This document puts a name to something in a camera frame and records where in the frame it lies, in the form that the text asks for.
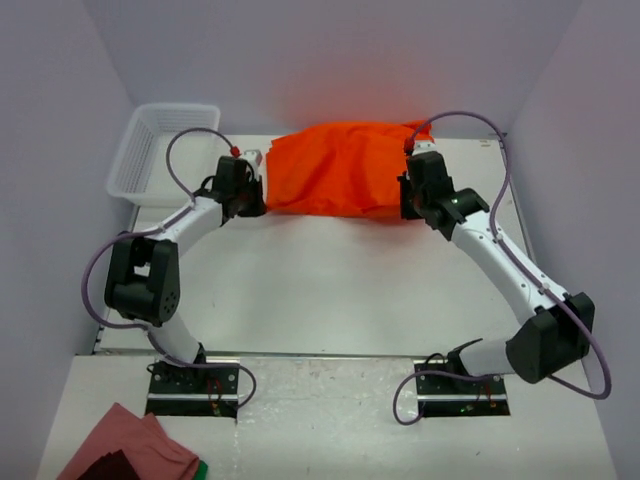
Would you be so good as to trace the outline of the orange t shirt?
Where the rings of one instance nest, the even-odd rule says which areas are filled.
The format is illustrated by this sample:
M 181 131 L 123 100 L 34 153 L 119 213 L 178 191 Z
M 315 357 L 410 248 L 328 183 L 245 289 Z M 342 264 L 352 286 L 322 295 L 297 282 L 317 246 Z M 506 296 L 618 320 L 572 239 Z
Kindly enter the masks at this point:
M 267 208 L 294 215 L 399 218 L 404 144 L 419 125 L 332 122 L 273 140 L 266 154 Z

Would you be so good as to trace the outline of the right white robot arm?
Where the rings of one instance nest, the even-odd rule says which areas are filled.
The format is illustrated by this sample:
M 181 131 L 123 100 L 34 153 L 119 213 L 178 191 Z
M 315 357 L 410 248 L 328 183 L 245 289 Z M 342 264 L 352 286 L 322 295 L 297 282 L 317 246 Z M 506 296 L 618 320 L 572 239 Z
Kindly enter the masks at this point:
M 423 219 L 463 251 L 498 289 L 519 328 L 503 340 L 477 339 L 449 352 L 448 385 L 467 393 L 482 376 L 515 374 L 535 384 L 584 358 L 595 305 L 549 279 L 498 226 L 473 189 L 458 190 L 443 156 L 425 151 L 399 176 L 401 216 Z

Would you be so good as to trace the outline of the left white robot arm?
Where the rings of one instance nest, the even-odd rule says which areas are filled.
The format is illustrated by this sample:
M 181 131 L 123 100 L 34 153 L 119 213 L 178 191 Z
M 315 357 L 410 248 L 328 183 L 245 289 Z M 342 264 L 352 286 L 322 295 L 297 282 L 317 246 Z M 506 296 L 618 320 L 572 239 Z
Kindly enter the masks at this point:
M 105 286 L 107 306 L 126 320 L 120 327 L 144 332 L 164 361 L 175 365 L 172 380 L 195 393 L 208 379 L 203 348 L 178 313 L 180 259 L 203 237 L 231 219 L 266 212 L 259 168 L 262 154 L 248 150 L 223 156 L 184 207 L 153 229 L 126 234 L 111 251 Z

